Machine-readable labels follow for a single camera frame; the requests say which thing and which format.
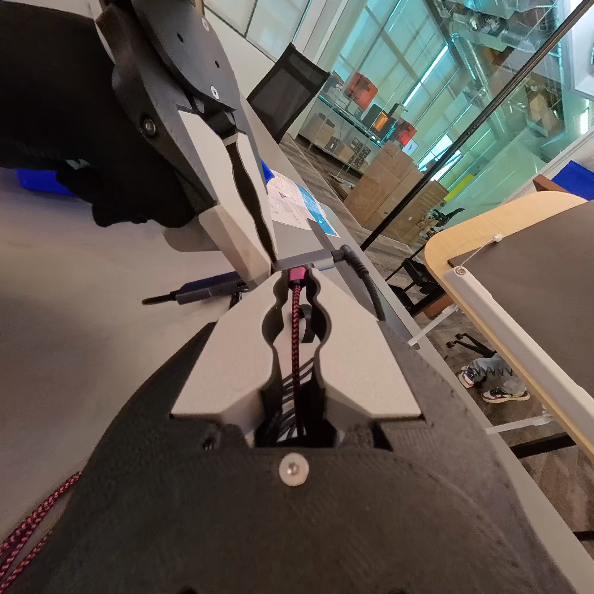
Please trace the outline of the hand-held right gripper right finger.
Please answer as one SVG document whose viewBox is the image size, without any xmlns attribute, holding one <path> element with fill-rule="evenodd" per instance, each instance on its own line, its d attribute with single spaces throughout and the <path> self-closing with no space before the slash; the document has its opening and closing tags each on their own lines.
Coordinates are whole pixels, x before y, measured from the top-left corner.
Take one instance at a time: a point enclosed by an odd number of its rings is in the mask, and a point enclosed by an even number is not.
<svg viewBox="0 0 594 594">
<path fill-rule="evenodd" d="M 370 422 L 420 419 L 384 324 L 323 273 L 308 273 L 307 299 L 319 339 L 313 378 L 334 429 L 345 433 Z"/>
</svg>

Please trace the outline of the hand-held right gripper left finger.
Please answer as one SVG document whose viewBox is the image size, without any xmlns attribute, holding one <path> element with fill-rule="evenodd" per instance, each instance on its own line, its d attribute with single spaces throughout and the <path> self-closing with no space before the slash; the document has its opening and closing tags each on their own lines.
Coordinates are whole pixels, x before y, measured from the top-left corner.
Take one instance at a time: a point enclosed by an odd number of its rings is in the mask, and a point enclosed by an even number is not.
<svg viewBox="0 0 594 594">
<path fill-rule="evenodd" d="M 222 315 L 174 403 L 173 417 L 256 433 L 282 399 L 273 343 L 284 328 L 284 303 L 285 275 L 274 273 Z"/>
</svg>

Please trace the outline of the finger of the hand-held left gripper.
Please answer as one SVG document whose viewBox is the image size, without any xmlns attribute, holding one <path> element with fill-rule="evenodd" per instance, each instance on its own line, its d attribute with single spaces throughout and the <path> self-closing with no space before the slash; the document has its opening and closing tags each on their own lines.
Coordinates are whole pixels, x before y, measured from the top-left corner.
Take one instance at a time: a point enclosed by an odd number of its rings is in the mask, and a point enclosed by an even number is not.
<svg viewBox="0 0 594 594">
<path fill-rule="evenodd" d="M 234 205 L 223 209 L 225 254 L 239 273 L 270 273 L 278 260 L 278 246 L 260 158 L 243 132 L 224 139 L 223 144 L 237 194 Z"/>
<path fill-rule="evenodd" d="M 271 275 L 271 256 L 240 196 L 226 145 L 198 115 L 179 115 L 214 192 L 214 205 L 198 221 L 248 287 L 257 287 Z"/>
</svg>

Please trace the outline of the grey usb hub with cable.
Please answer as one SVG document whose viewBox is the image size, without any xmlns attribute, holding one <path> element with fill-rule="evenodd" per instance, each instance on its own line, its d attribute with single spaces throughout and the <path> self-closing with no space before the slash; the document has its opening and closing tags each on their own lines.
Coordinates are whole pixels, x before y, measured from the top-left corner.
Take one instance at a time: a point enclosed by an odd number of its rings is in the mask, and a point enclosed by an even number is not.
<svg viewBox="0 0 594 594">
<path fill-rule="evenodd" d="M 380 294 L 371 279 L 369 270 L 362 263 L 355 251 L 348 245 L 342 245 L 337 249 L 321 249 L 299 256 L 284 258 L 275 263 L 273 270 L 281 272 L 288 271 L 289 285 L 293 286 L 295 283 L 301 283 L 305 278 L 305 274 L 298 272 L 298 269 L 314 267 L 320 271 L 329 270 L 334 268 L 339 262 L 345 262 L 355 272 L 367 290 L 375 310 L 376 318 L 379 321 L 385 321 L 385 312 Z M 249 291 L 247 284 L 234 271 L 186 283 L 175 291 L 165 295 L 146 298 L 141 303 L 144 306 L 166 302 L 176 302 L 178 305 L 186 305 L 218 296 L 230 296 L 232 298 L 230 307 L 233 307 L 234 304 L 238 303 L 239 296 L 247 291 Z"/>
</svg>

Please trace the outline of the person's left forearm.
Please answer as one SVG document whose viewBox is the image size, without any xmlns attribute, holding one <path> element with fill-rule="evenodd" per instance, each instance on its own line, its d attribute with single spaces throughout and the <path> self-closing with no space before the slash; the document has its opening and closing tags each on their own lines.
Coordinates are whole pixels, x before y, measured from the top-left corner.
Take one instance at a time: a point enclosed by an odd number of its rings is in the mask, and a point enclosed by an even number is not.
<svg viewBox="0 0 594 594">
<path fill-rule="evenodd" d="M 159 158 L 121 108 L 88 1 L 1 1 L 1 166 L 150 184 Z"/>
</svg>

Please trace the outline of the person's left hand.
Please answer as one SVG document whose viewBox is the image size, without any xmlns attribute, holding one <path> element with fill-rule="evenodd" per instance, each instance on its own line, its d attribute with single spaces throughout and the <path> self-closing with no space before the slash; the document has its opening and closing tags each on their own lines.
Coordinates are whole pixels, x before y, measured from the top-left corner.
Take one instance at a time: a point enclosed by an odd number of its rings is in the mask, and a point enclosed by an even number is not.
<svg viewBox="0 0 594 594">
<path fill-rule="evenodd" d="M 100 227 L 154 221 L 180 228 L 195 216 L 177 174 L 160 156 L 120 159 L 107 154 L 84 164 L 67 160 L 56 167 L 56 180 L 91 206 Z"/>
</svg>

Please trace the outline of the white printed paper sheet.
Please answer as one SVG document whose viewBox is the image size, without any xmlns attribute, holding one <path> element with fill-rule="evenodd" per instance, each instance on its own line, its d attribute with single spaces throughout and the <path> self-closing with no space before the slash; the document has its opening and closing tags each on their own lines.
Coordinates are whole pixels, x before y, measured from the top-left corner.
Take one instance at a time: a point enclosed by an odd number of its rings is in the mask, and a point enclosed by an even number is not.
<svg viewBox="0 0 594 594">
<path fill-rule="evenodd" d="M 309 222 L 316 222 L 326 235 L 339 237 L 308 189 L 274 170 L 266 169 L 265 178 L 274 222 L 303 230 L 311 230 Z"/>
</svg>

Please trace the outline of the black mesh office chair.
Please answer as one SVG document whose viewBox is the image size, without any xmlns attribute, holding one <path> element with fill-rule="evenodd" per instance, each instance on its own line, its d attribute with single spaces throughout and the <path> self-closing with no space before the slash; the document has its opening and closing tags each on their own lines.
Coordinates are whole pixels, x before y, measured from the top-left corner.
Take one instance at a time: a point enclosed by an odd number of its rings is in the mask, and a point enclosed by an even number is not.
<svg viewBox="0 0 594 594">
<path fill-rule="evenodd" d="M 330 73 L 289 43 L 273 67 L 254 87 L 247 102 L 275 142 L 316 98 Z"/>
</svg>

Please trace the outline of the black chair wheel base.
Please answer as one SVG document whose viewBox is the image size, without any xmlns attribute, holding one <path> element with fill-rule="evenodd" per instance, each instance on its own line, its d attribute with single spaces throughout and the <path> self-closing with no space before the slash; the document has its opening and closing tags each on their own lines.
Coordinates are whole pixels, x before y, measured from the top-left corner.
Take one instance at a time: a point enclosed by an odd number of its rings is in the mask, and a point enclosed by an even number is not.
<svg viewBox="0 0 594 594">
<path fill-rule="evenodd" d="M 448 349 L 452 349 L 456 345 L 477 353 L 481 358 L 492 358 L 496 353 L 495 350 L 490 349 L 487 345 L 481 343 L 468 333 L 457 333 L 454 340 L 446 342 Z"/>
</svg>

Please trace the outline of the brown cardboard box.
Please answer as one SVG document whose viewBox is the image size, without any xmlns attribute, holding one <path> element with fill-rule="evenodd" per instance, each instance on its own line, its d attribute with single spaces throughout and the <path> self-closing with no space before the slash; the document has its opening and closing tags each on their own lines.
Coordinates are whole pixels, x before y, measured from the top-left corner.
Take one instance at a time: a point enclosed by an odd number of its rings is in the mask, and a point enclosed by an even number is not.
<svg viewBox="0 0 594 594">
<path fill-rule="evenodd" d="M 440 182 L 431 181 L 386 227 L 383 235 L 406 245 L 412 244 L 422 231 L 421 224 L 427 213 L 440 205 L 447 194 L 448 190 Z"/>
<path fill-rule="evenodd" d="M 415 168 L 413 159 L 399 145 L 386 142 L 360 181 L 344 201 L 352 217 L 364 227 L 369 218 L 388 199 Z"/>
</svg>

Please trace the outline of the plain blue plastic bin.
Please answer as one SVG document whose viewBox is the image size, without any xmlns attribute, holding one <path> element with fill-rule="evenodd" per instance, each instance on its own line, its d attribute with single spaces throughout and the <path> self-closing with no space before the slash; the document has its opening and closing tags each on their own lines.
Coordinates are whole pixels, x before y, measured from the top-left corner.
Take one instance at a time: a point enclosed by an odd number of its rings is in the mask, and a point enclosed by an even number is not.
<svg viewBox="0 0 594 594">
<path fill-rule="evenodd" d="M 75 197 L 66 186 L 59 183 L 54 170 L 17 169 L 19 184 L 26 190 Z"/>
</svg>

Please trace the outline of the black metal pole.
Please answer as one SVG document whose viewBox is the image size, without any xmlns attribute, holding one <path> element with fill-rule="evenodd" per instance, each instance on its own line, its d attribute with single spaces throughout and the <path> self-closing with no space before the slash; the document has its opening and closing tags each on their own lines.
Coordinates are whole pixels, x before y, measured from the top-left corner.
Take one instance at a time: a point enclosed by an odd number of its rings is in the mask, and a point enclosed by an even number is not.
<svg viewBox="0 0 594 594">
<path fill-rule="evenodd" d="M 570 12 L 568 17 L 554 30 L 546 41 L 532 54 L 521 68 L 508 80 L 501 90 L 490 100 L 481 113 L 461 133 L 461 135 L 444 151 L 438 160 L 427 168 L 426 173 L 419 182 L 406 194 L 406 196 L 395 206 L 385 219 L 371 232 L 371 234 L 360 244 L 360 248 L 366 251 L 382 234 L 382 232 L 400 215 L 413 199 L 431 181 L 432 177 L 448 164 L 451 157 L 461 149 L 466 142 L 477 132 L 477 130 L 508 100 L 516 89 L 524 82 L 534 69 L 545 59 L 546 55 L 556 47 L 568 32 L 585 16 L 586 12 L 593 6 L 593 1 L 580 1 L 577 7 Z"/>
</svg>

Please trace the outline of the dark board with wooden rim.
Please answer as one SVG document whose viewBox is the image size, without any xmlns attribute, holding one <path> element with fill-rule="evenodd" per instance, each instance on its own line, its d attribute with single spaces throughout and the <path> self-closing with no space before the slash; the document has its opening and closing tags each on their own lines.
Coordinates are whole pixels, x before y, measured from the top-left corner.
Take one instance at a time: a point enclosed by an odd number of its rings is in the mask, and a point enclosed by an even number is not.
<svg viewBox="0 0 594 594">
<path fill-rule="evenodd" d="M 441 231 L 439 284 L 593 460 L 593 201 L 540 191 Z"/>
</svg>

